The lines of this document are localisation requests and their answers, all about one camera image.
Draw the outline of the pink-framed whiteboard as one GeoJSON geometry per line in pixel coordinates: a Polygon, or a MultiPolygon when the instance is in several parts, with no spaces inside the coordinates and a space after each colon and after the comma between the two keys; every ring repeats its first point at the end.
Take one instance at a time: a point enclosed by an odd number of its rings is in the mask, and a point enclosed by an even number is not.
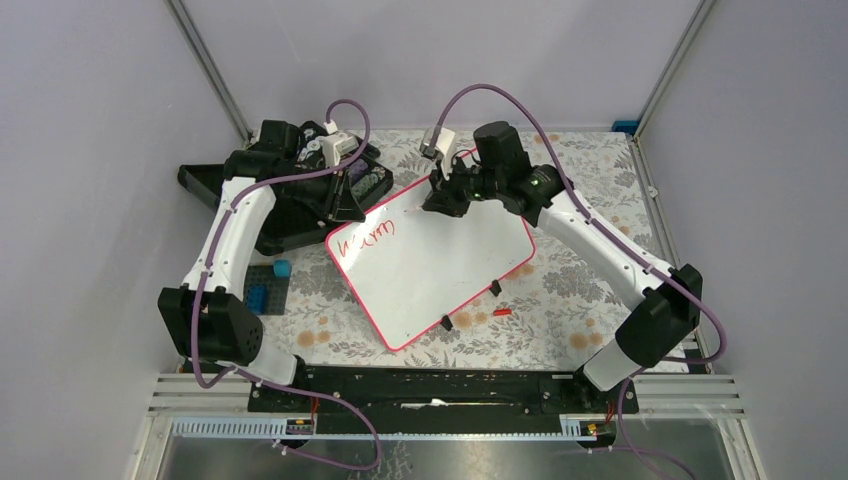
{"type": "Polygon", "coordinates": [[[378,337],[399,351],[532,259],[523,219],[497,201],[461,218],[426,212],[421,177],[332,231],[325,248],[378,337]]]}

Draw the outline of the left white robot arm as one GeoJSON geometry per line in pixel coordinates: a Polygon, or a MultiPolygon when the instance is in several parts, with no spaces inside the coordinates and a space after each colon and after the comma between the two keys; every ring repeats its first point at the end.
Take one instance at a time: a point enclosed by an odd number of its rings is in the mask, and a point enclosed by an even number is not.
{"type": "Polygon", "coordinates": [[[247,306],[243,290],[249,261],[262,228],[281,199],[292,199],[327,220],[361,221],[350,166],[366,153],[370,136],[357,136],[327,120],[318,125],[263,128],[250,147],[234,151],[223,165],[213,225],[197,260],[177,287],[162,289],[157,307],[177,351],[195,368],[214,364],[221,372],[273,384],[272,398],[288,411],[309,401],[310,385],[297,375],[300,359],[264,339],[264,325],[247,306]]]}

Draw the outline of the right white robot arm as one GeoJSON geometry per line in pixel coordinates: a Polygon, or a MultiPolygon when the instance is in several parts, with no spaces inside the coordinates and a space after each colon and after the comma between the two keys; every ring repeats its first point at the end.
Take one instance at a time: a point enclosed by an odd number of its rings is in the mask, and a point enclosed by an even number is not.
{"type": "Polygon", "coordinates": [[[573,250],[610,285],[630,313],[613,340],[577,370],[573,386],[577,405],[597,412],[612,400],[614,387],[667,360],[699,325],[695,303],[702,277],[694,267],[676,269],[615,232],[554,165],[531,163],[518,131],[507,122],[477,128],[473,141],[477,158],[466,165],[455,132],[426,131],[419,150],[434,166],[422,207],[460,218],[474,202],[497,200],[573,250]]]}

